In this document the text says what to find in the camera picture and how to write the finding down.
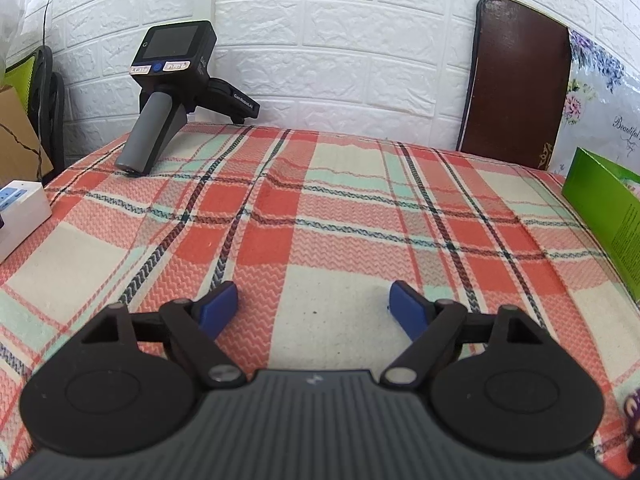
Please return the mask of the plaid bed sheet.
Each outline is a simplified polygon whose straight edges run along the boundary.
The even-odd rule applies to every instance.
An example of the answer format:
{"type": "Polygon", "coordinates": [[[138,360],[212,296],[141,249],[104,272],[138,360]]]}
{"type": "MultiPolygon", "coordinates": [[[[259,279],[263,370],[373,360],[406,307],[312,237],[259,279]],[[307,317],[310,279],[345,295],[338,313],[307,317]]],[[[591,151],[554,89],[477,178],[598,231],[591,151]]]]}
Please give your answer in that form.
{"type": "Polygon", "coordinates": [[[596,380],[593,455],[631,470],[622,404],[639,385],[639,310],[559,177],[402,142],[195,124],[132,178],[115,167],[123,145],[54,179],[51,218],[2,263],[2,474],[32,447],[24,383],[89,318],[224,281],[240,308],[218,342],[247,373],[380,372],[408,342],[387,310],[393,281],[483,313],[514,304],[596,380]]]}

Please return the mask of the white power strip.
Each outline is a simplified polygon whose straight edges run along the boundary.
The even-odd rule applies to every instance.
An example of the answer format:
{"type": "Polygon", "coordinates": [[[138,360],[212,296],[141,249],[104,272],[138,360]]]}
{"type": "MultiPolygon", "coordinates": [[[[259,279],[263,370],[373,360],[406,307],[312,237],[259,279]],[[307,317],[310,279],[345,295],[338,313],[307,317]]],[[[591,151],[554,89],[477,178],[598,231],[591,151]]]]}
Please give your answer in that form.
{"type": "Polygon", "coordinates": [[[13,180],[1,189],[0,262],[52,214],[40,182],[13,180]]]}

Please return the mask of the green white cardboard box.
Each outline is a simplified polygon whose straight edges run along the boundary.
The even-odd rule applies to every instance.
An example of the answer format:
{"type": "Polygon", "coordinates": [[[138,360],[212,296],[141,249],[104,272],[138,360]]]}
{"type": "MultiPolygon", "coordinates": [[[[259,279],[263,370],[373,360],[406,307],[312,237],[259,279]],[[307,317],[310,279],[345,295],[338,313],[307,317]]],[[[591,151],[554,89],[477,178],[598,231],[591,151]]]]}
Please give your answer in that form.
{"type": "Polygon", "coordinates": [[[639,302],[639,176],[584,148],[574,154],[562,194],[608,254],[639,302]]]}

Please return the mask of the dark brown headboard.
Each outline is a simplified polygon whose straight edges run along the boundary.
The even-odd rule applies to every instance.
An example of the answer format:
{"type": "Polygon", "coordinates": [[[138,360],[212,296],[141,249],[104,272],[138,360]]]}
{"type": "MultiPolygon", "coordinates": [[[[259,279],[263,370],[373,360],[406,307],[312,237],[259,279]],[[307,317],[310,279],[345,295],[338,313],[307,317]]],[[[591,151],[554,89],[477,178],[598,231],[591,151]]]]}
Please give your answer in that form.
{"type": "Polygon", "coordinates": [[[565,25],[515,0],[478,0],[457,150],[546,170],[568,76],[565,25]]]}

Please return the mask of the brown cardboard box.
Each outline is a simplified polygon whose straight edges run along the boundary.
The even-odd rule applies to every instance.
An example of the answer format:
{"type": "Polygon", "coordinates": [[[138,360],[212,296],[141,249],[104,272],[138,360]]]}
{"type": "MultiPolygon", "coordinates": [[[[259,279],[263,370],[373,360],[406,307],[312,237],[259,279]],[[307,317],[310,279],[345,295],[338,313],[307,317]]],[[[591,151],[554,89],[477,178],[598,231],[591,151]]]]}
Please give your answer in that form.
{"type": "Polygon", "coordinates": [[[13,87],[1,88],[0,179],[37,181],[53,170],[13,87]]]}

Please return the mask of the spare handheld gripper device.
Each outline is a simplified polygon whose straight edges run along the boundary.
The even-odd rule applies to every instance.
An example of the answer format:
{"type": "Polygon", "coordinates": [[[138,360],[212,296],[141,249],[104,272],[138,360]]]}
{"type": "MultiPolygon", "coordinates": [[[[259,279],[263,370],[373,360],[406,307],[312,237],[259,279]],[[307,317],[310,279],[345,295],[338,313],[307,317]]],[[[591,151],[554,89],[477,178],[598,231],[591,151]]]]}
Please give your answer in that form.
{"type": "Polygon", "coordinates": [[[197,107],[235,125],[258,117],[260,106],[228,81],[208,73],[217,36],[209,21],[151,27],[129,67],[140,86],[140,115],[115,166],[133,176],[150,173],[158,156],[197,107]]]}

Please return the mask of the floral white pillow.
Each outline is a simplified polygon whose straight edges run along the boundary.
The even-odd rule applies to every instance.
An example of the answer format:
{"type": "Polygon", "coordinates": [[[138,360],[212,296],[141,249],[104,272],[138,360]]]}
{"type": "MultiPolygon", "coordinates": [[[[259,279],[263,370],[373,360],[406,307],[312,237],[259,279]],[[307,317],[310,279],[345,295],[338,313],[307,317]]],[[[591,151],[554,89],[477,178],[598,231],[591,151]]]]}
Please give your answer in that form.
{"type": "Polygon", "coordinates": [[[639,171],[639,73],[571,29],[570,74],[548,170],[566,176],[578,148],[639,171]]]}

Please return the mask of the black green chair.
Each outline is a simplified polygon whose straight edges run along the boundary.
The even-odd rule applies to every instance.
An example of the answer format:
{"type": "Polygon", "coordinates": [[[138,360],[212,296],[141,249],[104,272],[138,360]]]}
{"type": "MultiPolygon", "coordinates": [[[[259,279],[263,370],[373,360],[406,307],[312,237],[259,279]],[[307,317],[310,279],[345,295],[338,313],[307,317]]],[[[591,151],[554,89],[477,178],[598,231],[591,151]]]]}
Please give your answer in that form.
{"type": "Polygon", "coordinates": [[[65,169],[64,108],[62,75],[53,70],[52,51],[38,47],[6,70],[4,82],[16,90],[26,115],[40,136],[43,151],[52,169],[43,173],[48,184],[65,169]]]}

